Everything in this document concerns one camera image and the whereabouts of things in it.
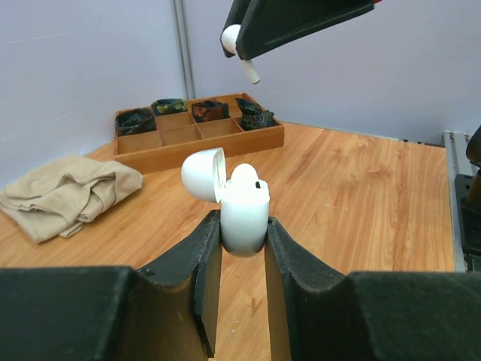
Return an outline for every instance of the beige cloth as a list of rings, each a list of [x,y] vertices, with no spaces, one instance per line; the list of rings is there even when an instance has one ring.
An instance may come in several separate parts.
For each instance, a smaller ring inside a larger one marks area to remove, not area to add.
[[[142,187],[142,174],[119,162],[70,155],[0,191],[0,209],[36,242],[68,238]]]

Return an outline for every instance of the divided wooden organizer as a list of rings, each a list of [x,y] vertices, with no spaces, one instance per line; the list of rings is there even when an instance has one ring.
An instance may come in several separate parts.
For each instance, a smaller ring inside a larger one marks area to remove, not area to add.
[[[142,174],[182,166],[190,154],[222,147],[225,156],[239,156],[284,145],[284,125],[274,118],[275,126],[245,131],[239,125],[242,113],[235,98],[255,101],[246,93],[192,99],[187,111],[156,117],[157,130],[136,135],[115,134],[114,159]],[[230,118],[196,123],[192,104],[217,100],[229,105]]]

